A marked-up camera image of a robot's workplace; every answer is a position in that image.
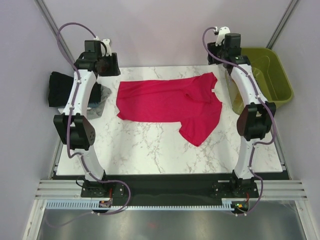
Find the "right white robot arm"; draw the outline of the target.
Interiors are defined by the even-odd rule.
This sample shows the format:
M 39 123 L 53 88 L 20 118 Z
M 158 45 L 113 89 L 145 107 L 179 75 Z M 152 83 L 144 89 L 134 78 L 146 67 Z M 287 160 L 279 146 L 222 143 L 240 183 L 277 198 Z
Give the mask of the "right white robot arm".
M 262 178 L 253 170 L 257 145 L 265 145 L 263 139 L 270 130 L 275 130 L 276 105 L 268 102 L 260 90 L 249 58 L 242 54 L 241 35 L 231 33 L 228 27 L 211 31 L 216 35 L 215 42 L 204 43 L 208 53 L 208 63 L 222 64 L 228 76 L 235 82 L 242 98 L 244 108 L 236 122 L 241 137 L 237 164 L 232 171 L 229 184 L 223 185 L 223 191 L 234 197 L 261 198 L 262 187 L 257 187 L 255 179 Z

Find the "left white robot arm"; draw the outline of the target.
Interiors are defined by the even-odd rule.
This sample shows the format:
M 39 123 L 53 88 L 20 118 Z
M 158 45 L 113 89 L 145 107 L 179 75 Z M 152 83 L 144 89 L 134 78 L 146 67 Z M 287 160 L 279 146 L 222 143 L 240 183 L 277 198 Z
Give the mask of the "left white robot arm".
M 105 198 L 110 195 L 105 170 L 99 163 L 94 143 L 96 131 L 87 118 L 92 89 L 98 77 L 120 75 L 118 57 L 108 38 L 86 40 L 84 52 L 72 64 L 74 78 L 64 110 L 53 118 L 54 126 L 69 158 L 76 157 L 84 171 L 81 197 Z

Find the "pink red t shirt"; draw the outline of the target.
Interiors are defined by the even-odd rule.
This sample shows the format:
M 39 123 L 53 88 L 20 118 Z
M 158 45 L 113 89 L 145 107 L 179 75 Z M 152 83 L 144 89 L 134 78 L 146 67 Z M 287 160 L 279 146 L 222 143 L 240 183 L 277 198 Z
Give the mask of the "pink red t shirt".
M 199 147 L 218 126 L 222 102 L 212 73 L 171 80 L 122 81 L 116 106 L 122 120 L 180 123 L 180 135 Z

